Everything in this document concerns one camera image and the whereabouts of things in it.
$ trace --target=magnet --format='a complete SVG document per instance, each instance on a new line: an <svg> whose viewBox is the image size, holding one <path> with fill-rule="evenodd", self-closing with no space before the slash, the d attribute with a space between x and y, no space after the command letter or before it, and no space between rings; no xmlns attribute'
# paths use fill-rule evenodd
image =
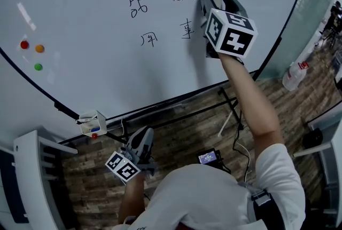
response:
<svg viewBox="0 0 342 230"><path fill-rule="evenodd" d="M95 132L95 131L98 131L98 130L100 130L100 128L93 128L93 129L90 130L90 132Z"/></svg>
<svg viewBox="0 0 342 230"><path fill-rule="evenodd" d="M42 64L37 63L34 65L34 68L35 68L35 70L42 70L43 66L42 66Z"/></svg>
<svg viewBox="0 0 342 230"><path fill-rule="evenodd" d="M42 52L44 52L44 50L45 50L45 48L43 45L37 45L36 46L36 52L37 53L42 53Z"/></svg>
<svg viewBox="0 0 342 230"><path fill-rule="evenodd" d="M20 47L22 49L27 49L28 48L28 42L26 40L23 40L22 42L20 42Z"/></svg>

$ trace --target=wooden floor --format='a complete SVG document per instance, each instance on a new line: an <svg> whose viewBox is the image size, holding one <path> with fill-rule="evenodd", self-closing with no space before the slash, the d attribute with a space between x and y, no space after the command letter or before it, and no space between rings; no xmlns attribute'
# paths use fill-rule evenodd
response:
<svg viewBox="0 0 342 230"><path fill-rule="evenodd" d="M308 132L305 123L341 99L333 82L330 61L331 52L327 50L315 54L309 62L310 69L305 80L294 92L286 91L281 80L257 82L279 115L285 144L290 154L302 148L302 136ZM234 96L229 83L223 87L228 96ZM218 89L211 89L172 109L136 120L130 123L129 132L224 101L224 97L217 92ZM147 180L148 196L153 194L158 183L168 173L184 165L196 163L195 153L212 147L221 151L224 163L231 169L232 175L242 180L247 160L232 150L236 120L232 117L223 130L222 137L217 136L229 113L229 106L223 105L155 130L152 155L158 163L158 171L153 178ZM113 133L121 135L122 130L119 128ZM239 142L254 157L253 139L246 125L240 132ZM75 142L75 146L79 155L64 156L62 165L65 185L80 224L79 229L111 229L117 223L124 186L104 164L121 144L101 136L97 140L80 139ZM301 176L307 197L314 204L319 204L324 178L318 157L299 157L294 159L294 164ZM247 179L252 183L255 180L253 158Z"/></svg>

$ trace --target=person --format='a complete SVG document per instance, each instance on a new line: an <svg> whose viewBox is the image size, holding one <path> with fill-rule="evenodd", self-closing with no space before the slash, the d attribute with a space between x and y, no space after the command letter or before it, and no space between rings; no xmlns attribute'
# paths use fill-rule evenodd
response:
<svg viewBox="0 0 342 230"><path fill-rule="evenodd" d="M331 29L331 27L333 26L333 23L335 21L335 18L338 14L341 14L341 3L339 1L335 2L335 5L333 5L330 9L330 18L328 19L327 24L325 25L323 32L325 30Z"/></svg>
<svg viewBox="0 0 342 230"><path fill-rule="evenodd" d="M305 195L300 177L287 153L279 120L271 103L245 67L219 53L254 138L256 184L270 193L285 229L299 230L305 219ZM251 192L235 178L205 164L176 169L159 184L144 206L144 175L127 182L118 222L113 230L233 230L267 229L251 221L247 205Z"/></svg>

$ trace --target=white bottle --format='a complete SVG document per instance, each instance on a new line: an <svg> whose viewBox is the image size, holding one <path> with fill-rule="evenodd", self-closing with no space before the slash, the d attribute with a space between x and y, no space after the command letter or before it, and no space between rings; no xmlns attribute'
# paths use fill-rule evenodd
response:
<svg viewBox="0 0 342 230"><path fill-rule="evenodd" d="M293 62L283 76L283 85L288 91L294 91L299 83L304 79L306 70L309 68L307 62Z"/></svg>

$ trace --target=red magnet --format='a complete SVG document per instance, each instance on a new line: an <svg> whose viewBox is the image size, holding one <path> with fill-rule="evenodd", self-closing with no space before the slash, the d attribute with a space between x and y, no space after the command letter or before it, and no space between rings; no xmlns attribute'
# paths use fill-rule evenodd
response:
<svg viewBox="0 0 342 230"><path fill-rule="evenodd" d="M27 42L26 40L22 41L22 42L20 43L20 47L21 47L22 49L27 49L27 48L28 48L28 42Z"/></svg>

